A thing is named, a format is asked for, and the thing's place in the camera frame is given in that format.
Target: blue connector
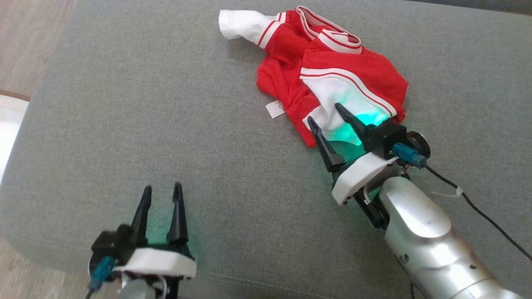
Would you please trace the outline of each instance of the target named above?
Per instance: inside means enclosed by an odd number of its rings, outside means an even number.
[[[414,165],[419,169],[423,168],[423,164],[427,161],[425,156],[420,155],[418,151],[403,143],[396,143],[393,150],[394,155],[398,156],[399,159],[404,160],[408,164]]]
[[[89,294],[96,293],[102,288],[103,283],[113,272],[115,266],[114,259],[110,256],[104,257],[98,264],[93,274],[90,276]]]

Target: white label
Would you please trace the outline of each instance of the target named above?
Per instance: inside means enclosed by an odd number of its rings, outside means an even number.
[[[268,109],[268,112],[270,112],[271,118],[276,118],[285,113],[285,109],[282,107],[280,101],[271,102],[270,104],[266,105],[266,109]]]

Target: wooden floor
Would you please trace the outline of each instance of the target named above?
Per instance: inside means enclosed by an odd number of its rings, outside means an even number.
[[[30,100],[76,0],[0,0],[0,94]],[[85,298],[88,277],[26,260],[0,238],[0,298]],[[92,298],[117,298],[109,286]]]

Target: gray upholstered ottoman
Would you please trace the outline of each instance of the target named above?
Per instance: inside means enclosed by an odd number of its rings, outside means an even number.
[[[149,238],[185,189],[195,298],[407,298],[409,284],[354,204],[338,206],[315,149],[255,86],[264,53],[227,41],[220,9],[302,4],[386,55],[409,81],[406,125],[432,165],[532,251],[532,19],[378,1],[79,1],[32,99],[0,191],[5,237],[85,272],[99,232],[154,187]],[[413,180],[449,192],[424,171]],[[532,296],[532,265],[461,199],[433,196],[486,265]]]

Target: red fabric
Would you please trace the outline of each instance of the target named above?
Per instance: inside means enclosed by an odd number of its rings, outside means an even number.
[[[317,33],[323,29],[337,31],[336,28],[324,25],[310,24],[310,28]],[[333,51],[319,38],[313,40],[308,36],[301,17],[295,10],[286,12],[285,23],[271,36],[265,50],[268,54],[257,68],[257,86],[260,91],[282,103],[308,147],[313,147],[315,141],[303,119],[320,102],[299,79],[301,67],[348,70],[356,74],[370,91],[396,109],[398,122],[405,117],[403,102],[408,83],[386,57],[366,48],[362,49],[361,54]]]

